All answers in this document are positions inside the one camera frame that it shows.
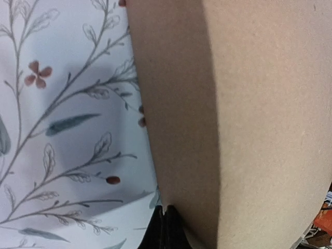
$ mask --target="human skin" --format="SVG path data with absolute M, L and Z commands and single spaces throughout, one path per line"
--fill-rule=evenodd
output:
M 332 180 L 332 2 L 127 8 L 163 203 L 208 248 L 290 248 Z

